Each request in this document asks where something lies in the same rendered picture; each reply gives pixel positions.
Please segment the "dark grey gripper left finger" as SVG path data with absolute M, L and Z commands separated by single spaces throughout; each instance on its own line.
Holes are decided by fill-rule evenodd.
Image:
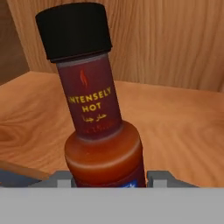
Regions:
M 76 183 L 70 171 L 56 171 L 49 179 L 42 180 L 31 187 L 72 188 L 76 187 Z

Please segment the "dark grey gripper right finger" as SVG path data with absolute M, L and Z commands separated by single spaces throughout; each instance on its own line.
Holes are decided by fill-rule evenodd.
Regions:
M 154 188 L 193 187 L 176 179 L 169 171 L 147 171 L 147 186 Z

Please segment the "red hot sauce bottle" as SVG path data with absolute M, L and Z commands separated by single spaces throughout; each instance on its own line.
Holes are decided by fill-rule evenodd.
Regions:
M 65 159 L 78 187 L 145 187 L 143 145 L 122 119 L 109 63 L 105 7 L 68 3 L 36 17 L 46 57 L 59 72 L 75 132 Z

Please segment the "wooden cabinet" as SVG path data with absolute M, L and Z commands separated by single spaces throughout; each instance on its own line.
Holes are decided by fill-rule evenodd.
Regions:
M 29 66 L 0 86 L 0 166 L 65 168 L 74 126 L 35 15 L 89 1 L 106 8 L 122 116 L 140 132 L 146 168 L 224 187 L 224 0 L 0 0 Z

